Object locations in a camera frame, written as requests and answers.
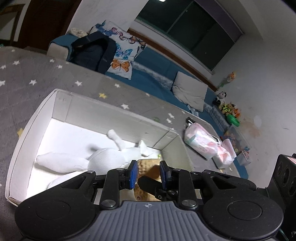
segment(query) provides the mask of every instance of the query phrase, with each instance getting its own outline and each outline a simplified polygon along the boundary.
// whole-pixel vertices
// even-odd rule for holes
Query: orange butterfly
[[[120,71],[121,68],[122,68],[125,72],[129,71],[129,66],[130,66],[130,63],[128,61],[119,62],[118,59],[113,59],[112,64],[111,64],[111,67],[113,69],[118,69],[119,68],[119,71]]]

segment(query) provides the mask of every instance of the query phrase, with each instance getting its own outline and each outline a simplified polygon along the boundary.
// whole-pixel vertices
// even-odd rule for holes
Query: beige cushion
[[[179,71],[175,78],[172,91],[179,101],[203,112],[207,88],[208,86],[205,83]]]

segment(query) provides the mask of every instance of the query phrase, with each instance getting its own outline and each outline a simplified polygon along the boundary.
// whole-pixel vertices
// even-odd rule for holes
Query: panda stuffed toy
[[[215,100],[213,101],[213,105],[219,106],[221,104],[225,103],[224,98],[226,97],[226,92],[222,91],[220,92],[217,97],[215,98]]]

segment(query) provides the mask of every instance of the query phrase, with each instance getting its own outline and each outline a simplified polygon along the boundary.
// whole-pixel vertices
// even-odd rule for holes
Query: blue butterfly
[[[132,49],[126,49],[123,51],[118,43],[116,43],[116,47],[117,47],[117,50],[115,53],[115,57],[123,56],[122,59],[124,59],[124,60],[127,60],[128,57],[131,55],[131,52],[133,51]]]
[[[102,24],[97,23],[96,24],[97,31],[101,32],[102,34],[104,34],[104,35],[106,35],[108,37],[110,37],[113,34],[117,34],[115,31],[113,31],[113,29],[111,29],[111,30],[104,29],[103,28],[104,26],[105,26],[105,21]]]

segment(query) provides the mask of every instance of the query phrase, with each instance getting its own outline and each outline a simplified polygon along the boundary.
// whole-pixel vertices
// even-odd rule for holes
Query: black backpack
[[[116,52],[116,43],[101,32],[94,32],[72,43],[70,62],[105,74]]]

